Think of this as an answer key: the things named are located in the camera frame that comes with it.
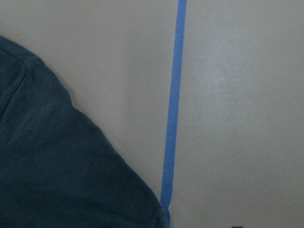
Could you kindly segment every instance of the gray surface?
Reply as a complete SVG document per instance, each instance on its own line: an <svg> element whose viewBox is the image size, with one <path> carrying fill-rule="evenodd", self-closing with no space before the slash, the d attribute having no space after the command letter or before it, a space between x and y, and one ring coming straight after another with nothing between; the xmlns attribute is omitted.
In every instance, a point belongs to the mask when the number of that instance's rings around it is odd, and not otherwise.
<svg viewBox="0 0 304 228"><path fill-rule="evenodd" d="M11 0L38 54L159 197L177 1ZM304 226L304 2L189 0L174 228Z"/></svg>

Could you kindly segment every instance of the garment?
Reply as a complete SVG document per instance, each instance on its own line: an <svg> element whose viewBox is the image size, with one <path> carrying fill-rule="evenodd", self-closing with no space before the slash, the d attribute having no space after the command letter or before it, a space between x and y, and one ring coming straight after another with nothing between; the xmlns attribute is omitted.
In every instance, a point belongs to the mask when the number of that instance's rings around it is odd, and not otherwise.
<svg viewBox="0 0 304 228"><path fill-rule="evenodd" d="M0 37L0 228L167 228L142 179L43 61Z"/></svg>

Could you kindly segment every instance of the blue tape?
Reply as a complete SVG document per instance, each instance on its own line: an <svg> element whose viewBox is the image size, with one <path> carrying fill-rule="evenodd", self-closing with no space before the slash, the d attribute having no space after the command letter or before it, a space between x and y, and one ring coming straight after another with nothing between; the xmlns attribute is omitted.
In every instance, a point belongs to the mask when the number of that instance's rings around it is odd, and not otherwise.
<svg viewBox="0 0 304 228"><path fill-rule="evenodd" d="M161 205L170 223L169 206L172 199L174 160L176 147L177 120L179 112L181 63L184 41L184 28L187 0L179 0L177 8L173 64L171 74L171 88L169 97L169 110L165 146L165 158L163 164Z"/></svg>

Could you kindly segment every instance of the dark teal cloth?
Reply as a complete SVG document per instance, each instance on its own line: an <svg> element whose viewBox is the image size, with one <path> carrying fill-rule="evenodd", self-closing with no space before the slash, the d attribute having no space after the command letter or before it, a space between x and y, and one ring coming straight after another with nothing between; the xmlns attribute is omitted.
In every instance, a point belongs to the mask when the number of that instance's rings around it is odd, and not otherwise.
<svg viewBox="0 0 304 228"><path fill-rule="evenodd" d="M0 37L0 228L167 228L155 195L42 60Z"/></svg>

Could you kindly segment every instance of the blue stripe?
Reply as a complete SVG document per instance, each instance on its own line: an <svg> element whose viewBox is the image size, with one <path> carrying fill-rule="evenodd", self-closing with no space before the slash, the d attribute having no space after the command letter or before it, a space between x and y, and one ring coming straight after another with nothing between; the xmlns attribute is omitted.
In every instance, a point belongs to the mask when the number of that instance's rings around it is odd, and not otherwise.
<svg viewBox="0 0 304 228"><path fill-rule="evenodd" d="M181 85L181 63L184 41L184 28L187 0L179 0L176 18L173 64L171 74L171 88L169 97L169 111L167 122L165 158L161 187L161 205L170 223L169 206L172 199L174 160L176 147L177 120L179 112L179 98Z"/></svg>

